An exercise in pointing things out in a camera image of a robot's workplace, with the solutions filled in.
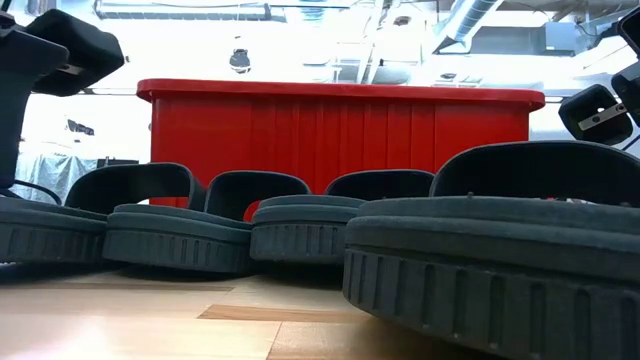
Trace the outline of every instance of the white wall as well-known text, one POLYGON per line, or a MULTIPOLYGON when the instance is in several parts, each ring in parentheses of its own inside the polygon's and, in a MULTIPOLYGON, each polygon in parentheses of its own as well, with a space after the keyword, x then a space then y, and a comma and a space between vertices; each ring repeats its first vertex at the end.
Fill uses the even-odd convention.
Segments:
POLYGON ((22 136, 28 143, 55 142, 60 151, 86 158, 134 159, 150 157, 151 105, 135 96, 77 95, 56 98, 32 95, 27 104, 22 136), (95 136, 65 130, 67 119, 91 127, 95 136))

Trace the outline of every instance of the ceiling duct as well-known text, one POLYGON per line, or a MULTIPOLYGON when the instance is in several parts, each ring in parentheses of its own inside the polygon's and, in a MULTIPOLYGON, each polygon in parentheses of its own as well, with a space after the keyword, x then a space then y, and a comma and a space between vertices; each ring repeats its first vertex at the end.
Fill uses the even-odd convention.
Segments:
POLYGON ((164 4, 146 1, 95 0, 94 11, 100 19, 113 20, 209 20, 286 22, 281 9, 267 3, 231 0, 211 6, 164 4))
POLYGON ((435 51, 456 43, 471 47, 471 39, 482 26, 486 15, 495 11, 504 0, 456 0, 451 6, 449 18, 438 24, 437 47, 435 51))
POLYGON ((58 0, 29 0, 26 11, 29 15, 40 16, 45 12, 56 9, 58 0))

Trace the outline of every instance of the black bracket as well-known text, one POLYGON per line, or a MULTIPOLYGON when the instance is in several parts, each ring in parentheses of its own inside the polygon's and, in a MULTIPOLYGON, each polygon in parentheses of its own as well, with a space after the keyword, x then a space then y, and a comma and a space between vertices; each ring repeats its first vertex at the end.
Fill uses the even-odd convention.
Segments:
POLYGON ((63 46, 29 35, 0 12, 0 189, 15 181, 20 134, 34 84, 67 61, 63 46))
MULTIPOLYGON (((640 55, 640 7, 618 22, 618 33, 640 55)), ((640 126, 640 62, 623 69, 611 79, 620 98, 602 85, 593 85, 566 99, 558 112, 577 140, 616 145, 631 136, 631 119, 640 126)))

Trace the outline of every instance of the floor plank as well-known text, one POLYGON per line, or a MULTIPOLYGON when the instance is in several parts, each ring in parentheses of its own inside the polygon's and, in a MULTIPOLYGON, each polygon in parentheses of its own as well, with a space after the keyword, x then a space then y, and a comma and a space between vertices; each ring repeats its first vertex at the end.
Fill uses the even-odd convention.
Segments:
POLYGON ((278 322, 2 315, 0 358, 265 359, 278 322))

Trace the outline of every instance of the metal clip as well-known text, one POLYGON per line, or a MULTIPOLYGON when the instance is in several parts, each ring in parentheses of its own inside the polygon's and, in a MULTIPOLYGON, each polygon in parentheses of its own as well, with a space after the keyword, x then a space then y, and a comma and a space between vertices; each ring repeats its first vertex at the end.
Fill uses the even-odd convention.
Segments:
POLYGON ((598 126, 607 120, 611 120, 618 115, 626 114, 627 108, 623 104, 617 104, 608 109, 605 109, 587 119, 584 119, 578 123, 580 130, 589 130, 592 127, 598 126))

